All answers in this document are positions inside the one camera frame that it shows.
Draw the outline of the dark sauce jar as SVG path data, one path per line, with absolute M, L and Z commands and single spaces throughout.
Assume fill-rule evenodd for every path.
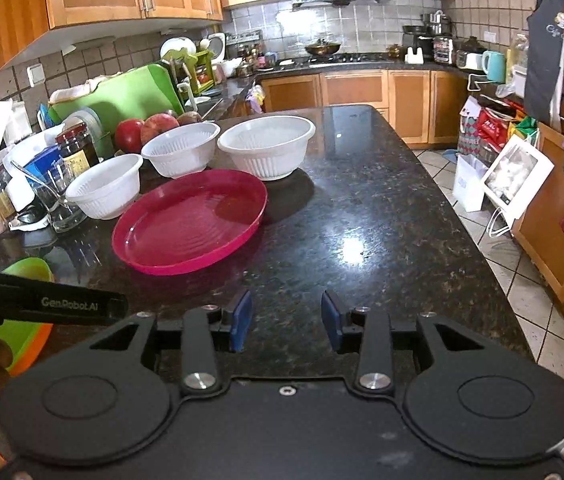
M 68 126 L 55 137 L 61 158 L 74 177 L 96 166 L 100 161 L 84 122 Z

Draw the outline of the red apple right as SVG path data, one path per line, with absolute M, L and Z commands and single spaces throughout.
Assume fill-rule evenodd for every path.
M 177 128 L 179 125 L 177 118 L 171 116 L 167 113 L 154 114 L 148 119 L 145 119 L 141 130 L 140 130 L 140 140 L 141 144 L 145 145 L 154 139 L 156 136 L 169 131 L 173 128 Z

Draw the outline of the red apple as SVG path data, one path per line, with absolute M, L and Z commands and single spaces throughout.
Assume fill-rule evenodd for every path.
M 177 128 L 179 125 L 177 118 L 171 116 L 167 113 L 154 114 L 148 119 L 145 119 L 141 130 L 140 130 L 140 140 L 141 144 L 145 145 L 154 139 L 156 136 L 169 131 L 173 128 Z
M 141 119 L 125 119 L 115 130 L 114 143 L 119 151 L 125 154 L 139 154 L 142 150 L 141 131 L 144 121 Z

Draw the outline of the clear glass cup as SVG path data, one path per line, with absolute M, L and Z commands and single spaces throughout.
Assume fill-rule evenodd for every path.
M 32 180 L 32 189 L 46 207 L 51 226 L 58 234 L 76 228 L 86 218 L 81 209 L 66 198 L 68 186 L 74 179 L 72 168 L 60 158 L 41 177 Z

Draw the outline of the blue white carton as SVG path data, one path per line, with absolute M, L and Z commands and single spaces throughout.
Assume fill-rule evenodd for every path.
M 65 165 L 64 159 L 57 145 L 45 148 L 30 162 L 28 162 L 24 168 L 41 180 L 46 181 L 47 184 L 53 186 L 60 194 L 65 192 L 68 187 L 70 177 L 72 176 Z M 35 193 L 38 191 L 43 193 L 48 192 L 46 188 L 43 188 L 33 180 L 29 180 L 28 178 L 26 178 L 26 180 Z

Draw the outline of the red apple left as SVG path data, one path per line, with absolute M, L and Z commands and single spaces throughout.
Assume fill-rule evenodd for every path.
M 119 151 L 125 154 L 139 154 L 142 150 L 141 131 L 144 121 L 141 119 L 125 119 L 115 130 L 114 143 Z

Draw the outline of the metal spoon in glass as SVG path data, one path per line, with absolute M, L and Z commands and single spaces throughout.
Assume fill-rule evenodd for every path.
M 11 165 L 18 171 L 20 171 L 22 174 L 24 174 L 24 176 L 26 178 L 28 178 L 29 180 L 33 180 L 34 182 L 38 183 L 40 186 L 42 186 L 43 188 L 46 188 L 54 197 L 56 200 L 58 200 L 62 205 L 64 206 L 68 206 L 69 205 L 69 201 L 66 200 L 65 196 L 60 194 L 53 186 L 51 186 L 50 184 L 47 184 L 46 181 L 41 180 L 40 178 L 36 177 L 34 174 L 32 174 L 30 171 L 28 171 L 27 169 L 23 168 L 22 166 L 20 166 L 15 160 L 11 160 Z

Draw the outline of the green cutting board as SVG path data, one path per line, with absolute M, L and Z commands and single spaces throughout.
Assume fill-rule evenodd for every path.
M 170 71 L 155 63 L 102 80 L 86 96 L 51 104 L 49 112 L 55 122 L 64 122 L 83 108 L 96 113 L 105 132 L 114 132 L 125 119 L 145 120 L 168 110 L 177 116 L 184 112 Z

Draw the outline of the white framed picture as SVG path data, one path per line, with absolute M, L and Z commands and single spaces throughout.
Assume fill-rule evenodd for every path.
M 552 173 L 554 163 L 519 136 L 511 136 L 482 177 L 484 192 L 511 229 Z

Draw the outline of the magenta plastic plate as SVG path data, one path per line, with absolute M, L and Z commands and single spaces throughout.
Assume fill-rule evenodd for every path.
M 113 230 L 113 252 L 148 275 L 202 270 L 250 240 L 267 203 L 265 185 L 246 172 L 188 174 L 143 195 L 127 209 Z

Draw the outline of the kiwi fruit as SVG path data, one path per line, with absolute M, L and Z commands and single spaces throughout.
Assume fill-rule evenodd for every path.
M 177 117 L 177 122 L 180 126 L 198 124 L 202 121 L 202 116 L 197 112 L 185 112 Z

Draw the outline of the white bowl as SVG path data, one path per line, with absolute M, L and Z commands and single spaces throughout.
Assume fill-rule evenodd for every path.
M 164 178 L 177 179 L 203 171 L 214 157 L 221 129 L 214 122 L 197 122 L 156 136 L 141 155 Z
M 142 164 L 143 158 L 138 154 L 104 160 L 76 177 L 65 198 L 91 219 L 115 219 L 140 195 Z
M 217 146 L 233 165 L 264 182 L 290 176 L 303 162 L 314 123 L 297 116 L 261 116 L 220 134 Z

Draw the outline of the dark apron hanging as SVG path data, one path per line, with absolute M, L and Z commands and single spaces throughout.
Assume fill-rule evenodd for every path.
M 524 107 L 529 116 L 560 131 L 564 81 L 564 0 L 537 0 L 527 24 Z

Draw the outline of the green dish rack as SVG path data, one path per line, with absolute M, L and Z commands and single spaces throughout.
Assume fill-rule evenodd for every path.
M 162 59 L 176 70 L 179 82 L 190 84 L 194 96 L 199 96 L 215 85 L 210 52 L 207 50 L 191 54 L 187 48 L 169 49 L 162 55 Z

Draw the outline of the orange plastic plate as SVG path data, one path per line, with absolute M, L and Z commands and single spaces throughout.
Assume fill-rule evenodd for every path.
M 27 338 L 24 346 L 14 356 L 13 363 L 9 368 L 9 373 L 12 377 L 23 374 L 36 362 L 44 345 L 47 343 L 52 328 L 52 324 L 40 324 L 35 333 Z

